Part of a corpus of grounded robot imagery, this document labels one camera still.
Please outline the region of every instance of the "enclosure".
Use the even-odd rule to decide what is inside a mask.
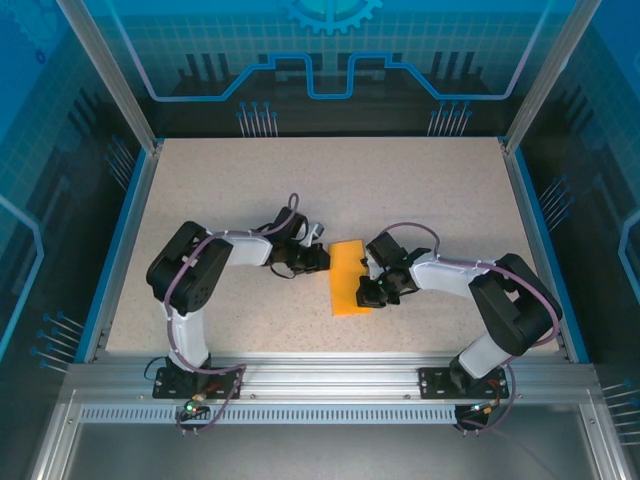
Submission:
[[[639,17],[622,0],[4,2],[3,478],[635,478]],[[247,365],[239,398],[182,438],[184,400],[147,378],[169,351],[147,269],[185,221],[248,230],[292,192],[327,248],[410,221],[443,255],[533,268],[560,334],[513,362],[499,430],[464,438],[456,408],[478,400],[426,399],[417,373],[486,330],[468,299],[336,316],[331,272],[240,266],[203,314],[213,365]]]

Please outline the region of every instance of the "blue frame edge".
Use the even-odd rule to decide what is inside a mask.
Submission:
[[[138,182],[140,181],[142,168],[144,167],[147,159],[147,152],[144,148],[141,148],[140,153],[138,154],[138,159],[136,161],[136,167],[133,170],[133,175],[131,176],[131,182],[129,182],[129,189],[127,190],[127,194],[124,197],[124,202],[122,203],[122,209],[120,210],[118,223],[116,223],[116,228],[113,232],[113,237],[111,238],[111,245],[109,246],[109,251],[107,252],[107,258],[104,261],[104,267],[102,267],[102,273],[100,274],[100,279],[98,280],[96,293],[93,295],[93,301],[91,302],[89,315],[87,315],[87,321],[82,332],[82,337],[80,338],[78,350],[76,350],[74,363],[83,363],[83,359],[85,358],[87,351],[89,350],[93,330],[96,328],[96,323],[98,321],[98,312],[100,311],[100,305],[104,300],[104,293],[107,288],[109,276],[111,275],[111,269],[116,258],[116,253],[120,248],[122,234],[124,233],[124,226],[127,223],[127,217],[129,216],[129,211],[131,210],[131,205],[133,203],[133,197],[135,195],[136,189],[138,188]]]
[[[529,169],[527,168],[527,164],[524,160],[524,156],[522,155],[520,147],[518,147],[515,151],[515,158],[516,162],[518,163],[520,173],[522,174],[522,180],[524,183],[526,194],[529,197],[529,201],[531,202],[533,216],[535,218],[536,224],[538,225],[538,230],[540,231],[542,247],[544,248],[547,259],[549,260],[551,274],[553,275],[553,280],[555,281],[556,289],[558,290],[560,304],[562,305],[562,309],[564,310],[565,322],[567,324],[567,327],[569,328],[573,347],[576,352],[576,360],[579,363],[589,363],[590,360],[587,353],[587,348],[584,345],[584,340],[582,339],[582,334],[580,333],[580,327],[578,326],[578,320],[576,318],[575,311],[573,310],[571,299],[569,298],[569,292],[567,291],[567,286],[564,283],[564,278],[562,277],[562,272],[560,271],[558,257],[556,257],[556,252],[553,249],[553,244],[551,243],[551,236],[549,235],[547,226],[544,223],[544,217],[542,216],[540,203],[538,202],[538,197],[536,196],[535,190],[533,188],[533,182],[531,181],[531,175],[529,175]]]

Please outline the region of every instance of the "yellow block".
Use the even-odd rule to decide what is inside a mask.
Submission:
[[[360,286],[360,276],[366,275],[362,240],[351,240],[329,245],[331,268],[329,269],[329,288],[331,291],[331,311],[333,315],[362,315],[370,308],[358,307],[356,291]]]

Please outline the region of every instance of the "speckled work surface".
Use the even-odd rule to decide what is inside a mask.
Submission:
[[[145,273],[184,221],[212,231],[255,228],[272,221],[292,191],[300,211],[324,224],[325,243],[366,243],[408,220],[437,230],[444,255],[514,252],[533,265],[494,138],[167,140],[107,351],[166,351],[165,320]],[[394,236],[409,251],[432,246],[418,229]],[[224,271],[205,321],[213,352],[454,352],[483,332],[475,304],[446,293],[333,317],[327,272],[287,281],[257,267]]]

